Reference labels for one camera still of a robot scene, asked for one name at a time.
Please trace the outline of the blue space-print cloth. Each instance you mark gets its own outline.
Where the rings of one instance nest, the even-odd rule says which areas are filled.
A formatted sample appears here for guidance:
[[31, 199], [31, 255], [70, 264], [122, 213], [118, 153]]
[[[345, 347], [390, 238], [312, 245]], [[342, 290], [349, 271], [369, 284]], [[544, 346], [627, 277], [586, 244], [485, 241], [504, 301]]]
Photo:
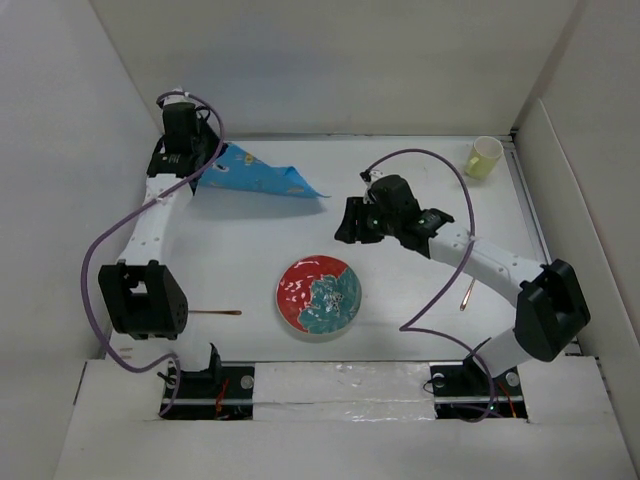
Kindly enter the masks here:
[[293, 166], [271, 166], [234, 143], [226, 143], [206, 170], [199, 187], [264, 193], [297, 198], [327, 198]]

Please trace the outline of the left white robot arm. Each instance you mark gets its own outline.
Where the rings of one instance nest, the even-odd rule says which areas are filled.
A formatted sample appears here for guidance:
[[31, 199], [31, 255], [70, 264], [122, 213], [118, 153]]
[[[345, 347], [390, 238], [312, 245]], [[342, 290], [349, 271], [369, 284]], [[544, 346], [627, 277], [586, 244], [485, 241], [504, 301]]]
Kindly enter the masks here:
[[208, 102], [176, 89], [156, 104], [163, 133], [146, 170], [143, 205], [126, 217], [135, 226], [124, 250], [98, 273], [113, 329], [134, 340], [175, 340], [186, 327], [187, 298], [166, 259], [179, 216], [224, 148], [224, 126], [215, 131], [208, 123], [220, 118]]

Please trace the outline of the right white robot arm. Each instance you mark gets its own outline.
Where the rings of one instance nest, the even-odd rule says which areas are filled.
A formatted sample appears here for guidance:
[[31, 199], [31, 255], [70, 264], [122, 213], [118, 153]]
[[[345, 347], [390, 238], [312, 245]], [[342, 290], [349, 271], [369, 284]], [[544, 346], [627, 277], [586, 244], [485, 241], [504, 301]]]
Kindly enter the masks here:
[[334, 237], [346, 244], [393, 237], [404, 248], [473, 277], [514, 307], [513, 327], [464, 361], [462, 381], [476, 394], [486, 393], [500, 375], [522, 363], [553, 361], [591, 320], [569, 263], [543, 264], [476, 237], [451, 215], [421, 208], [398, 175], [373, 180], [363, 196], [348, 198]]

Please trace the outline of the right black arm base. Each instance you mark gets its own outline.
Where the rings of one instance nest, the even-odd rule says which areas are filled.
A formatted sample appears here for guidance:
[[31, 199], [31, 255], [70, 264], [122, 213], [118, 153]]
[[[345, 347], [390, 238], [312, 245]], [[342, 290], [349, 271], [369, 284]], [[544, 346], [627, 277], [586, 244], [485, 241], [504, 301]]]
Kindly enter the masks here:
[[461, 362], [433, 362], [431, 378], [423, 383], [423, 391], [434, 400], [438, 420], [474, 421], [489, 408], [488, 419], [527, 419], [524, 394], [516, 367], [493, 380], [494, 400], [489, 405], [490, 391], [485, 374], [467, 376]]

